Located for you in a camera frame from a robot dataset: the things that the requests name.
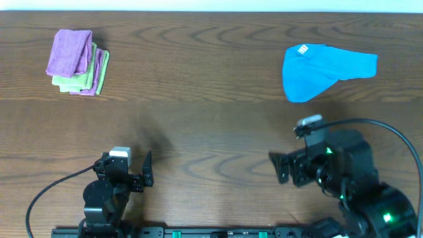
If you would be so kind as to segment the purple microfiber cloth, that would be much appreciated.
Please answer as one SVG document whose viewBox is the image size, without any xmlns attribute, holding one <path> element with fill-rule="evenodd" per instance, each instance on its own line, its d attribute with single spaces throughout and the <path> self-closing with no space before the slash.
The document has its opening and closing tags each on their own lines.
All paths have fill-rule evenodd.
<svg viewBox="0 0 423 238">
<path fill-rule="evenodd" d="M 54 36 L 46 74 L 66 78 L 84 74 L 92 54 L 91 30 L 61 29 Z"/>
</svg>

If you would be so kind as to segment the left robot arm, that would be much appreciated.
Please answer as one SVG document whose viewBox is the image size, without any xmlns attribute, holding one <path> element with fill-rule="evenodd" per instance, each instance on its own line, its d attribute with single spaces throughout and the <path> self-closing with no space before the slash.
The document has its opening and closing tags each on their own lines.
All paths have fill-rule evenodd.
<svg viewBox="0 0 423 238">
<path fill-rule="evenodd" d="M 152 152 L 141 166 L 141 173 L 132 175 L 129 147 L 114 147 L 96 161 L 93 171 L 97 180 L 83 191 L 85 219 L 79 224 L 78 237 L 137 237 L 138 230 L 122 221 L 132 192 L 142 193 L 154 183 Z"/>
</svg>

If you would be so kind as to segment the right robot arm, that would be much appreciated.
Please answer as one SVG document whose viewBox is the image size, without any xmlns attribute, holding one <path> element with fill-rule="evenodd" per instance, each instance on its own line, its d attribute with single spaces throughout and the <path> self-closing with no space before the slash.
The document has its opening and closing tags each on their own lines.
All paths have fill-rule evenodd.
<svg viewBox="0 0 423 238">
<path fill-rule="evenodd" d="M 357 130 L 313 132 L 306 146 L 291 153 L 271 152 L 281 184 L 317 183 L 338 199 L 349 237 L 416 237 L 417 215 L 409 199 L 379 180 L 371 146 Z"/>
</svg>

